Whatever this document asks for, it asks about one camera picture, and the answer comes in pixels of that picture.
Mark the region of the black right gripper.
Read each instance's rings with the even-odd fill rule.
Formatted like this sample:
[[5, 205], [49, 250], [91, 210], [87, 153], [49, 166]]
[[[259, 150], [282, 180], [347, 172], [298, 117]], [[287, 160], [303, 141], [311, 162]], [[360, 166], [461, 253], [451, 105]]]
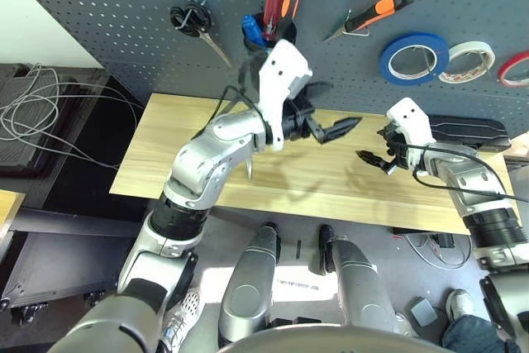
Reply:
[[389, 123], [377, 131], [386, 141], [387, 153], [393, 157], [390, 162], [367, 150], [357, 150], [356, 154], [366, 164], [381, 169], [385, 174], [392, 174], [397, 168], [408, 169], [407, 143], [404, 135], [397, 132], [397, 129], [394, 123]]

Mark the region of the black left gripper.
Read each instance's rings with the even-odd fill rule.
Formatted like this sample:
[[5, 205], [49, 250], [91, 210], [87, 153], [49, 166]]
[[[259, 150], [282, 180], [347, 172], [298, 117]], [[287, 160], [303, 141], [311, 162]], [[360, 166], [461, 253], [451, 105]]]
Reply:
[[343, 137], [359, 125], [361, 117], [346, 117], [329, 127], [323, 127], [312, 119], [315, 107], [311, 102], [324, 97], [333, 88], [334, 84], [326, 81], [307, 83], [303, 88], [303, 95], [284, 101], [283, 135], [286, 141], [314, 136], [323, 145]]

